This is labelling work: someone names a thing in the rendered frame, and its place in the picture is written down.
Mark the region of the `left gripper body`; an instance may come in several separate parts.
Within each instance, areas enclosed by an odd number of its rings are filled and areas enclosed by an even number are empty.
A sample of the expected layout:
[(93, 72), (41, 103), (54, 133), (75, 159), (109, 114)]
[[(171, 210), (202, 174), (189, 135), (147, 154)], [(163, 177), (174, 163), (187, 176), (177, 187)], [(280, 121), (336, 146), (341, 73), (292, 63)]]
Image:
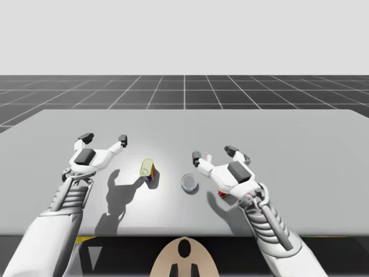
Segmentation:
[(75, 152), (69, 165), (72, 172), (87, 174), (105, 169), (112, 158), (113, 154), (108, 150), (83, 148)]

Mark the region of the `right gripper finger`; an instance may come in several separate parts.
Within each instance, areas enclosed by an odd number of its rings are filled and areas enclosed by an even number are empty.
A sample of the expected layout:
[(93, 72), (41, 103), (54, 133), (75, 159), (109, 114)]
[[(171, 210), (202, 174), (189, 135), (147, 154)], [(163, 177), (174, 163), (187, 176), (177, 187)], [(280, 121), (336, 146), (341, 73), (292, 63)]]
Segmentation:
[(192, 153), (193, 166), (198, 169), (203, 175), (210, 177), (211, 171), (214, 169), (214, 165), (206, 161), (206, 156), (203, 159), (199, 151)]
[(227, 155), (233, 159), (233, 161), (238, 161), (249, 165), (251, 163), (251, 159), (244, 153), (240, 152), (236, 147), (231, 145), (226, 145), (224, 147)]

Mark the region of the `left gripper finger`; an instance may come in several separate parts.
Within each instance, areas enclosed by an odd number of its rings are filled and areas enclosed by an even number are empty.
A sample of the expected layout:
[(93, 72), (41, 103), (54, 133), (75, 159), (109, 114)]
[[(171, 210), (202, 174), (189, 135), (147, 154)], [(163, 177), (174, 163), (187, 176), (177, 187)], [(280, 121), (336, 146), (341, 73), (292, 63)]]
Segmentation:
[(74, 150), (78, 151), (85, 148), (86, 145), (92, 142), (94, 136), (93, 133), (85, 133), (78, 137), (77, 141), (74, 143)]
[(118, 138), (118, 142), (109, 147), (108, 149), (109, 156), (114, 157), (119, 155), (127, 147), (128, 144), (127, 141), (128, 141), (127, 135), (125, 134), (120, 135)]

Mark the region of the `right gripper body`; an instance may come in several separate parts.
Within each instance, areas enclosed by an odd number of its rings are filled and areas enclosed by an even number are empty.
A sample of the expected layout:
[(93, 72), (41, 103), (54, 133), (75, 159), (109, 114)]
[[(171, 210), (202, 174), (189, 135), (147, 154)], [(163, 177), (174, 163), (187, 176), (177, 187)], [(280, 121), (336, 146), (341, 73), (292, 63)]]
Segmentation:
[(210, 172), (210, 177), (220, 192), (230, 194), (237, 199), (260, 190), (255, 174), (243, 162), (235, 161), (216, 166)]

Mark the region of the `red and white carton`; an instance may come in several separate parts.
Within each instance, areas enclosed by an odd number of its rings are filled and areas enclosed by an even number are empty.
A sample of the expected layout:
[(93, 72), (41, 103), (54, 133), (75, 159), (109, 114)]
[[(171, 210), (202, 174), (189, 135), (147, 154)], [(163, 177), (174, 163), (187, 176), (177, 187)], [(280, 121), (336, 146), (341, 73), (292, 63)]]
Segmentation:
[[(210, 164), (212, 164), (212, 155), (207, 155), (207, 156), (206, 156), (206, 161), (207, 161), (207, 162), (209, 162)], [(227, 193), (222, 192), (220, 189), (218, 189), (218, 195), (219, 195), (222, 199), (224, 199), (224, 198), (226, 198), (226, 197), (228, 196), (228, 194), (227, 194)]]

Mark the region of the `tan robot part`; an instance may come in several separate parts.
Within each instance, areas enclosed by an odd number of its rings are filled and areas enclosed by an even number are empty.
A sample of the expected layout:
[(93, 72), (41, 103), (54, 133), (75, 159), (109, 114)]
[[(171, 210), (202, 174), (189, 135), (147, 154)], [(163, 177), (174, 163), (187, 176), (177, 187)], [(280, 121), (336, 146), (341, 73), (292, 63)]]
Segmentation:
[(180, 237), (157, 256), (149, 277), (220, 277), (208, 250), (198, 241)]

